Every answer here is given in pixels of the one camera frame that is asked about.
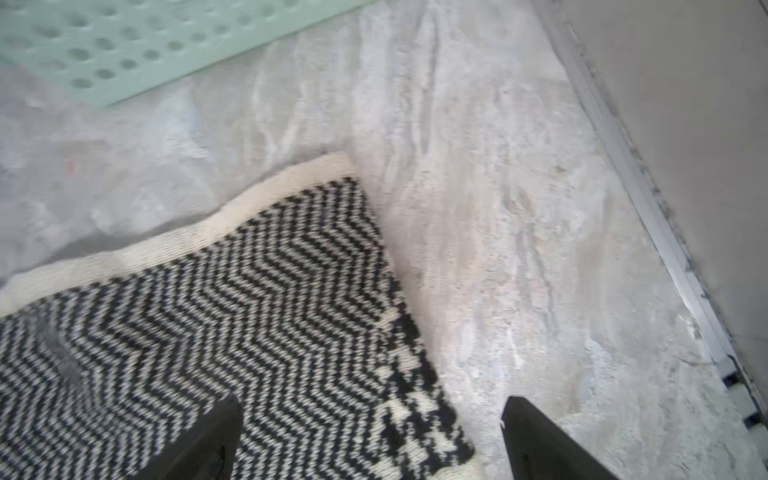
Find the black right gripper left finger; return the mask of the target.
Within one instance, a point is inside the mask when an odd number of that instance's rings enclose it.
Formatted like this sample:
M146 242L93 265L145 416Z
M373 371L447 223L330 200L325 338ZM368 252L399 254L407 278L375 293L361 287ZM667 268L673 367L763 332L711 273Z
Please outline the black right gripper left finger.
M229 395L151 458L133 478L230 479L243 425L243 407L235 395Z

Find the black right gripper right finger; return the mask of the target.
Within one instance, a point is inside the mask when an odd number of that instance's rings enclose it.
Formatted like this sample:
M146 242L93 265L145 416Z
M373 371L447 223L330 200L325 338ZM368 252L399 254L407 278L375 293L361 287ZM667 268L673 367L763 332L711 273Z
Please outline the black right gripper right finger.
M501 421L515 480L617 479L528 399L510 396Z

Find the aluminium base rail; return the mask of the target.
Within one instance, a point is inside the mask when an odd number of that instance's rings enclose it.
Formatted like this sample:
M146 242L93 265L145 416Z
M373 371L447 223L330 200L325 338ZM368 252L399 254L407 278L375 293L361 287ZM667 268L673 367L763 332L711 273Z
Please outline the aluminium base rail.
M765 457L766 3L534 7Z

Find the black white houndstooth scarf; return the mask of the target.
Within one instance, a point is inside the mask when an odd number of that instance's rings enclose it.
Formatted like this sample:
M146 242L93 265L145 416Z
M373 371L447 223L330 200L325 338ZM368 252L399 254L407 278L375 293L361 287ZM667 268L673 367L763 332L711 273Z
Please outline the black white houndstooth scarf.
M346 155L2 288L3 478L128 479L206 428L235 479L483 477Z

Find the mint green plastic basket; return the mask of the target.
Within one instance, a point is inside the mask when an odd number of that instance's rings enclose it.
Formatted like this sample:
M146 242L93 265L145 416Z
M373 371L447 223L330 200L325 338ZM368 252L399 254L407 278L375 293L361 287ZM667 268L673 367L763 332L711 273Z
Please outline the mint green plastic basket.
M357 0L4 1L1 56L111 105L361 7Z

